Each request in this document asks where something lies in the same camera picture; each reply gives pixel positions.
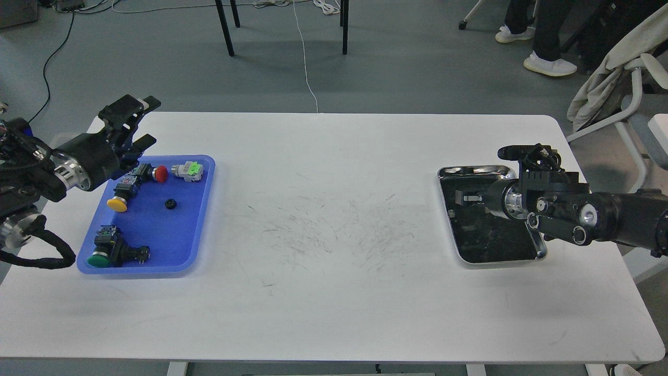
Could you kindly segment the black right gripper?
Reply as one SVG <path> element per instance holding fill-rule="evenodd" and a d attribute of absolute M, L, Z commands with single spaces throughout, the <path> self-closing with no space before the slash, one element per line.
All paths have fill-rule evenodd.
<path fill-rule="evenodd" d="M 525 221 L 528 210 L 522 205 L 518 180 L 498 180 L 482 191 L 454 191 L 458 207 L 486 207 L 492 215 L 514 221 Z"/>

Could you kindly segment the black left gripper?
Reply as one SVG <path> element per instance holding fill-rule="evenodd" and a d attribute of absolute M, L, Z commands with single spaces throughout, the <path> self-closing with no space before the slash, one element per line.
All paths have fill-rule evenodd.
<path fill-rule="evenodd" d="M 103 130 L 83 133 L 60 145 L 53 155 L 53 173 L 66 190 L 93 191 L 108 180 L 134 169 L 144 152 L 157 143 L 151 135 L 132 140 L 143 117 L 159 108 L 153 96 L 137 99 L 124 95 L 98 113 Z"/>

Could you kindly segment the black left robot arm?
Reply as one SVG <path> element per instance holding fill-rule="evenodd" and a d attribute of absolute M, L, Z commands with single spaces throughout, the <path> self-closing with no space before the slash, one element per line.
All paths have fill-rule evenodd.
<path fill-rule="evenodd" d="M 57 148 L 34 136 L 22 117 L 2 121 L 2 261 L 42 269 L 70 267 L 76 261 L 75 253 L 45 228 L 47 219 L 36 202 L 41 198 L 59 202 L 74 187 L 93 191 L 135 168 L 156 142 L 151 135 L 134 140 L 138 124 L 160 105 L 153 96 L 137 99 L 125 95 L 99 112 L 103 121 L 100 131 L 82 133 Z M 52 245 L 60 257 L 31 260 L 9 253 L 9 249 L 19 249 L 31 238 Z"/>

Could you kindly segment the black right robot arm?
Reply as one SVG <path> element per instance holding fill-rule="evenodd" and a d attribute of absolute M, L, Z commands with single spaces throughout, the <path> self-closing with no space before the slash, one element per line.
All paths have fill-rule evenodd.
<path fill-rule="evenodd" d="M 644 248 L 666 256 L 666 195 L 659 190 L 592 193 L 577 172 L 561 167 L 548 145 L 498 150 L 505 165 L 439 171 L 444 207 L 460 258 L 470 264 L 540 260 L 545 241 L 586 246 L 594 241 Z"/>

